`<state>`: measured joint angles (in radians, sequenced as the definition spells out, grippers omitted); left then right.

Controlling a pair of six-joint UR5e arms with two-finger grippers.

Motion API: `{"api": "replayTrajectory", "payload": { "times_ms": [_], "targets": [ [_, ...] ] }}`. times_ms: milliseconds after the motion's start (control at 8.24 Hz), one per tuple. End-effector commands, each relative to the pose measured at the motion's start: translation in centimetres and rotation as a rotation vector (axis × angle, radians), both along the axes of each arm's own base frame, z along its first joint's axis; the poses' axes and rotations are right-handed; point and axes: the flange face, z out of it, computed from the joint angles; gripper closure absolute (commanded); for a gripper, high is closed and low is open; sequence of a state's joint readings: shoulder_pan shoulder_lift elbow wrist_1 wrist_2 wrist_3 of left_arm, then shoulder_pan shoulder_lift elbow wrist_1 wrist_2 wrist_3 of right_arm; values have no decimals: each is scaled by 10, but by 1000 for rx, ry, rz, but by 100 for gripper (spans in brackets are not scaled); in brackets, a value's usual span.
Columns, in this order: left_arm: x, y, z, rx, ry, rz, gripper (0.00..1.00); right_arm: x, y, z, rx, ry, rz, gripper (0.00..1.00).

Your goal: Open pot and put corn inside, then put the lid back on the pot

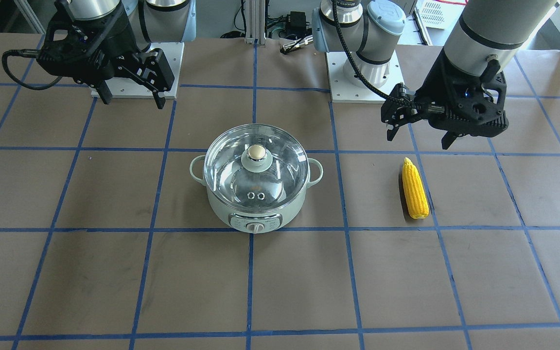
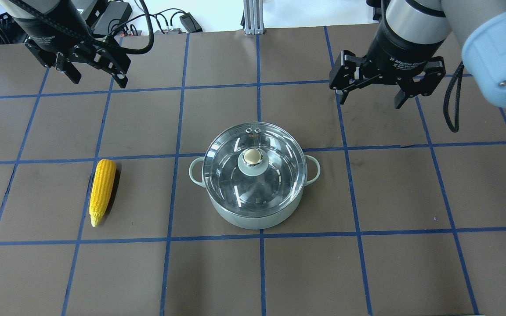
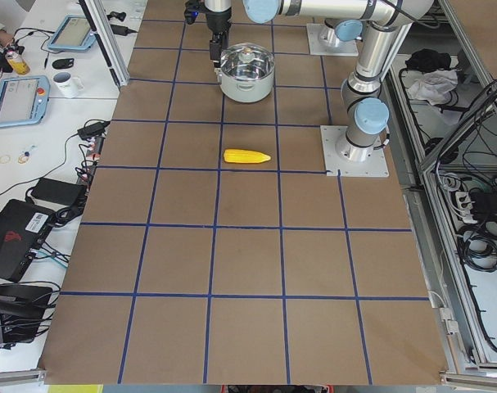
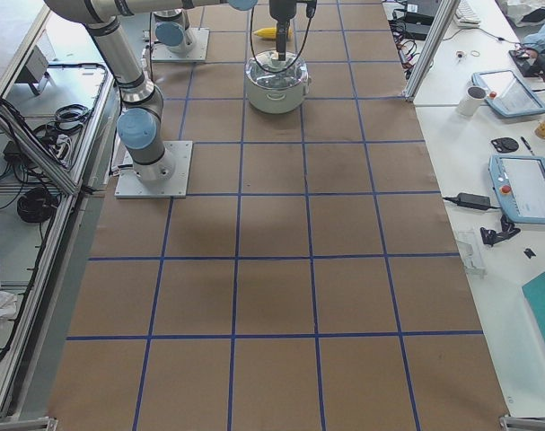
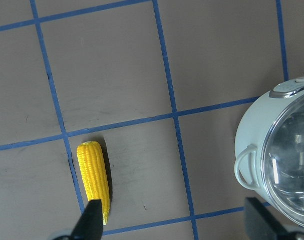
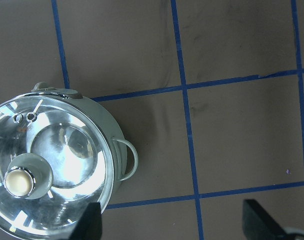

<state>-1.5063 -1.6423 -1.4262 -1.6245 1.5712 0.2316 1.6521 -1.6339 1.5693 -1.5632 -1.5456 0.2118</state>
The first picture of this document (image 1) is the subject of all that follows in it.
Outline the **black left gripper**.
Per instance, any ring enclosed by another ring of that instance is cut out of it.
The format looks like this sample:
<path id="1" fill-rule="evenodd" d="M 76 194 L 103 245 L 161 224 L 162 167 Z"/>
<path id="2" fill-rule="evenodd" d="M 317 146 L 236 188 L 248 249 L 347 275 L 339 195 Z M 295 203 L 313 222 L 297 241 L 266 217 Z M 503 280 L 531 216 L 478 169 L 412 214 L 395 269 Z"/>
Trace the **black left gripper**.
<path id="1" fill-rule="evenodd" d="M 421 120 L 445 131 L 444 150 L 466 135 L 493 138 L 507 130 L 506 78 L 498 58 L 489 55 L 485 64 L 478 75 L 469 74 L 441 52 L 419 89 L 396 84 L 381 108 L 387 141 L 394 140 L 401 126 Z"/>

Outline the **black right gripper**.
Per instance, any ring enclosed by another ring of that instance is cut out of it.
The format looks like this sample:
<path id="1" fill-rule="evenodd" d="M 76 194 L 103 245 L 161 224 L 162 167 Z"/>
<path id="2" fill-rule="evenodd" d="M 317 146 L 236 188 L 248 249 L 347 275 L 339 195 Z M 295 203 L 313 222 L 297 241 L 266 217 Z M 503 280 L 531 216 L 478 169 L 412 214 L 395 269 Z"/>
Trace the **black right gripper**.
<path id="1" fill-rule="evenodd" d="M 148 53 L 138 47 L 123 4 L 56 4 L 55 8 L 37 53 L 37 62 L 47 73 L 96 88 L 103 104 L 109 105 L 113 95 L 107 80 L 115 77 L 116 69 L 143 67 L 145 78 L 129 75 L 151 89 L 157 108 L 164 108 L 163 90 L 172 87 L 174 75 L 162 50 Z"/>

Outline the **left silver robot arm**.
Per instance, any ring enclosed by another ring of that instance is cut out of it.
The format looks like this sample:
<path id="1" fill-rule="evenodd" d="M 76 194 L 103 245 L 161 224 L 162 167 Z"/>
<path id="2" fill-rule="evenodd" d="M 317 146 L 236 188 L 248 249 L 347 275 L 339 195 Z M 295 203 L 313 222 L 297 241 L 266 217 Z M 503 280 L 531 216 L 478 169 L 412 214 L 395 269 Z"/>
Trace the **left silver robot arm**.
<path id="1" fill-rule="evenodd" d="M 349 81 L 383 99 L 388 141 L 400 127 L 427 120 L 445 131 L 441 146 L 448 149 L 461 137 L 493 138 L 507 130 L 504 68 L 553 6 L 551 0 L 470 0 L 416 91 L 403 83 L 382 90 L 407 20 L 396 3 L 323 0 L 311 26 L 316 50 L 344 54 Z"/>

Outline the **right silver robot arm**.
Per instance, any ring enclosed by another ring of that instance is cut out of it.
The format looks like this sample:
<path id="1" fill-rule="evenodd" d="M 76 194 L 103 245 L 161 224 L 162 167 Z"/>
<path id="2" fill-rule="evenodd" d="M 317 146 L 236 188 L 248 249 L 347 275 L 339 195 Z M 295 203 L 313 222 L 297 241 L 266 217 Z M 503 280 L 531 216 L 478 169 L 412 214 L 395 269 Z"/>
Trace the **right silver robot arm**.
<path id="1" fill-rule="evenodd" d="M 36 58 L 48 74 L 88 86 L 106 105 L 115 93 L 108 82 L 127 80 L 164 108 L 176 76 L 158 44 L 195 39 L 195 1 L 56 0 L 54 6 Z"/>

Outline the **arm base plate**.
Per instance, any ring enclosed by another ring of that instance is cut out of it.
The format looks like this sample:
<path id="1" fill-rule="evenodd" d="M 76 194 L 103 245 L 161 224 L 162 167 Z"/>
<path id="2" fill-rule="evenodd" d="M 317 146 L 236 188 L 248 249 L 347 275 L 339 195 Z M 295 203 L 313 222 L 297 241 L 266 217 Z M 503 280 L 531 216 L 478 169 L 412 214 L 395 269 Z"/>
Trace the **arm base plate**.
<path id="1" fill-rule="evenodd" d="M 167 100 L 175 100 L 177 98 L 177 89 L 180 78 L 182 58 L 184 55 L 185 44 L 181 42 L 176 43 L 151 43 L 148 53 L 155 49 L 161 49 L 163 56 L 167 59 L 169 66 L 174 75 L 173 85 L 170 89 L 158 91 L 158 96 Z M 112 97 L 116 98 L 149 98 L 153 99 L 153 91 L 146 86 L 138 84 L 134 77 L 145 78 L 144 68 L 134 68 L 133 66 L 124 66 L 125 69 L 116 69 L 115 77 L 106 81 Z"/>
<path id="2" fill-rule="evenodd" d="M 364 62 L 354 53 L 351 55 L 364 79 L 382 93 L 389 94 L 396 84 L 404 82 L 397 52 L 380 66 Z M 325 58 L 333 103 L 382 104 L 385 101 L 356 76 L 344 52 L 328 52 Z"/>

